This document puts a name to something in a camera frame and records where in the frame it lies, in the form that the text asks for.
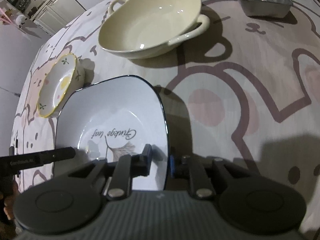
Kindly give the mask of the person right hand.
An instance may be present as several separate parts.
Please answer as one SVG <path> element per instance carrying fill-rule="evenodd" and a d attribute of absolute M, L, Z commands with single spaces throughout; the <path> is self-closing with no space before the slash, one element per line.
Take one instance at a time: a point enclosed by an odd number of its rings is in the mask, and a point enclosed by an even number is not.
<path fill-rule="evenodd" d="M 11 225 L 15 220 L 13 207 L 18 195 L 18 191 L 10 196 L 1 193 L 1 222 L 5 225 Z"/>

